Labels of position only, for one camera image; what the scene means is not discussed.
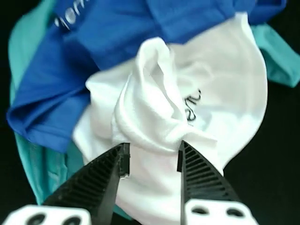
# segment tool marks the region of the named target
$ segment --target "white fabric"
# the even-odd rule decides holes
[[[180,224],[181,140],[223,174],[256,133],[267,102],[266,68],[247,14],[185,45],[149,39],[135,59],[94,74],[86,86],[91,104],[73,139],[85,163],[131,143],[130,176],[120,181],[116,203],[143,225]]]

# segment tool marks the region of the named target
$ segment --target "blue fabric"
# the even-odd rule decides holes
[[[7,113],[9,125],[32,143],[66,152],[90,102],[84,83],[91,74],[134,57],[148,38],[182,44],[237,11],[252,18],[254,7],[255,0],[58,1],[60,27],[53,24],[38,47]]]
[[[300,56],[269,25],[251,29],[266,62],[268,80],[296,87],[300,82]]]
[[[43,0],[34,10],[24,15],[15,25],[8,44],[8,57],[12,73],[10,102],[15,98],[26,67],[29,65],[38,44],[46,33],[46,26],[55,0]],[[71,142],[66,154],[30,143],[15,133],[19,155],[30,186],[41,204],[63,182],[83,166],[78,148]],[[114,212],[131,219],[115,205]]]
[[[257,4],[249,17],[251,25],[267,22],[286,7],[287,0],[257,0]]]

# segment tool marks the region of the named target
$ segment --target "clothing pile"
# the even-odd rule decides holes
[[[115,212],[180,223],[182,140],[223,168],[257,132],[267,79],[295,87],[300,56],[266,22],[286,0],[42,0],[15,25],[7,120],[41,204],[130,143]]]

